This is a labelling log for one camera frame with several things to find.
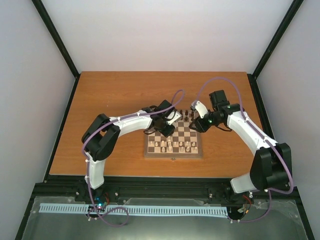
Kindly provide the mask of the wooden chess board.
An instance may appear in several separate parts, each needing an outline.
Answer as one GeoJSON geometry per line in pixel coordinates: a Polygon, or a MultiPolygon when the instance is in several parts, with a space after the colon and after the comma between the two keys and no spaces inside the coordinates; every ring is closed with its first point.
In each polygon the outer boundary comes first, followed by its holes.
{"type": "Polygon", "coordinates": [[[146,158],[169,158],[175,159],[200,159],[203,157],[201,135],[197,131],[190,129],[191,122],[180,120],[173,123],[175,126],[172,137],[172,152],[168,152],[167,138],[159,131],[148,130],[144,136],[144,156],[146,158]],[[190,151],[185,151],[185,142],[190,143],[190,151]],[[194,154],[191,150],[192,142],[197,143],[198,153],[194,154]]]}

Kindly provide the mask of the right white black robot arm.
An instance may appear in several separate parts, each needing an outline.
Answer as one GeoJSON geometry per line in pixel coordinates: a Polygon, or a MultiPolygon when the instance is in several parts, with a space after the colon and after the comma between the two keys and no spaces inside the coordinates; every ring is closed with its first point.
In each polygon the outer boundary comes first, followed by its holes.
{"type": "Polygon", "coordinates": [[[278,143],[264,133],[244,111],[239,103],[231,104],[223,90],[209,94],[213,110],[208,110],[199,100],[191,103],[198,116],[190,129],[205,133],[210,127],[224,124],[235,132],[253,155],[250,171],[232,178],[230,186],[235,194],[252,191],[269,191],[290,194],[293,191],[292,154],[286,143],[278,143]]]}

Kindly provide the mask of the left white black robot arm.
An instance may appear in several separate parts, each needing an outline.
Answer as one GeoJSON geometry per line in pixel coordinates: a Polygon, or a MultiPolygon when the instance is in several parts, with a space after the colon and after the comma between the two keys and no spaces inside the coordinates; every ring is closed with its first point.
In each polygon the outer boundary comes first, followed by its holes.
{"type": "Polygon", "coordinates": [[[174,130],[174,122],[181,118],[175,106],[164,100],[155,109],[141,110],[118,117],[99,114],[82,136],[82,153],[86,157],[85,181],[88,184],[86,195],[92,201],[103,198],[104,169],[107,158],[123,135],[138,130],[155,130],[168,137],[174,130]]]}

